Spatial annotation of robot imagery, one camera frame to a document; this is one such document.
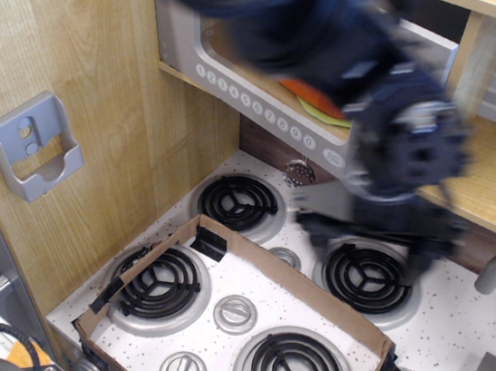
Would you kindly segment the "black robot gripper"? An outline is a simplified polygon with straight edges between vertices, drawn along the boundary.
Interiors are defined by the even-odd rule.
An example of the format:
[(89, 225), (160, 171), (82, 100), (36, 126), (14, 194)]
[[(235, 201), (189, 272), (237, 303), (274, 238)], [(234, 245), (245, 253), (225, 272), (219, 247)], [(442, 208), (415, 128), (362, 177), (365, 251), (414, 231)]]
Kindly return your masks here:
[(297, 189), (296, 204), (297, 221), (314, 249), (326, 250), (331, 240), (347, 235), (383, 240), (409, 249), (406, 273), (416, 275), (452, 254), (468, 228), (452, 211), (419, 196), (366, 199), (338, 181)]

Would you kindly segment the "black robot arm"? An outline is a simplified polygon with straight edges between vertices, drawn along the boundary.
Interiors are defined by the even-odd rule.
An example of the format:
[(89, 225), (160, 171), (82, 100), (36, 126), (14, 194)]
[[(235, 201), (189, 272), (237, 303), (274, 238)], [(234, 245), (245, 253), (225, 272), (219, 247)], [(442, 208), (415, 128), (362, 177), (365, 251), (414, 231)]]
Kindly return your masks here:
[(295, 192), (297, 222), (317, 253), (344, 235), (407, 248), (416, 281), (465, 231), (450, 205), (417, 194), (460, 176), (468, 128), (455, 103), (374, 0), (177, 0), (224, 21), (243, 63), (297, 80), (353, 121), (348, 164), (334, 182)]

